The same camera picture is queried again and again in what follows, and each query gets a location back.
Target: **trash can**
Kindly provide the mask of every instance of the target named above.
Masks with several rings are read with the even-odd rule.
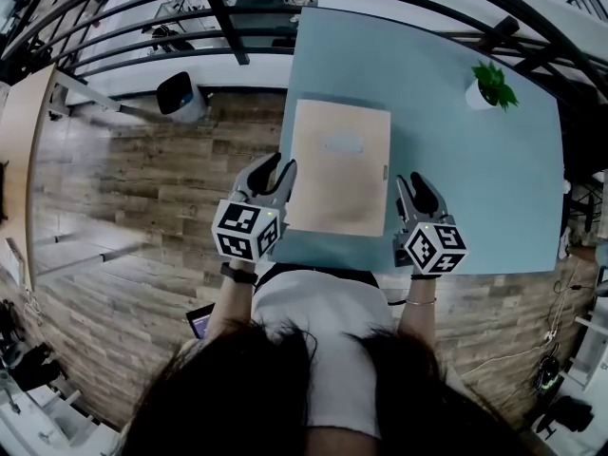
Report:
[[[162,115],[176,122],[195,122],[207,111],[199,88],[192,85],[185,71],[162,82],[156,90],[156,99]]]

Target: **desk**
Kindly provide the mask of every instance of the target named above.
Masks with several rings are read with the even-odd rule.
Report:
[[[470,67],[483,58],[418,28],[302,9],[280,143],[283,162],[290,158],[298,99],[389,111],[385,233],[348,237],[287,230],[271,260],[394,271],[392,235],[401,226],[394,178],[418,171],[446,198],[470,250],[459,273],[553,270],[563,170],[557,103],[502,66],[520,106],[506,113],[470,109]]]
[[[105,261],[104,256],[95,256],[42,273],[35,269],[32,187],[38,141],[48,109],[69,113],[62,104],[48,103],[56,85],[68,87],[100,105],[120,110],[118,103],[56,70],[55,65],[28,76],[10,89],[0,122],[0,162],[9,163],[4,175],[3,209],[7,219],[0,225],[0,264],[11,271],[10,250],[6,244],[10,239],[23,260],[23,281],[31,291],[37,277],[65,275],[74,268]],[[36,244],[57,241],[59,238],[53,237]]]

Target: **wooden floor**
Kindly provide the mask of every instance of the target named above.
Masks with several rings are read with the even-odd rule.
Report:
[[[134,103],[153,108],[150,100]],[[39,248],[40,268],[102,252],[123,255],[40,285],[39,326],[31,309],[24,313],[26,295],[0,275],[2,294],[15,300],[29,335],[55,350],[87,409],[117,427],[151,374],[192,336],[185,313],[217,298],[220,258],[210,224],[218,201],[245,164],[278,147],[284,97],[219,94],[212,105],[209,118],[195,125],[148,123],[132,110],[124,115],[92,105],[48,122],[37,156],[36,235],[76,239]],[[440,354],[464,374],[542,345],[556,309],[555,282],[590,286],[595,275],[594,265],[568,259],[551,273],[442,278]],[[379,281],[390,298],[409,287],[403,276]],[[591,302],[589,289],[568,293],[561,361],[580,334],[574,316]],[[533,373],[552,346],[489,363],[464,380],[520,426],[535,403]]]

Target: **white pot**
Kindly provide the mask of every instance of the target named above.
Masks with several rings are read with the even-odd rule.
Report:
[[[487,110],[488,108],[496,107],[495,104],[490,104],[484,98],[484,95],[479,90],[479,81],[475,80],[465,94],[466,102],[474,110]]]

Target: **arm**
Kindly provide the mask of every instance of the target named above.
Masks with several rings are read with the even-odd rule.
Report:
[[[230,260],[230,267],[252,273],[256,265],[233,258]],[[253,285],[238,284],[232,278],[225,277],[219,291],[219,301],[209,318],[205,340],[209,342],[218,337],[226,328],[230,327],[231,321],[248,323],[251,320],[253,294]]]
[[[408,302],[398,327],[399,332],[417,334],[432,348],[435,345],[435,286],[434,278],[411,281]]]

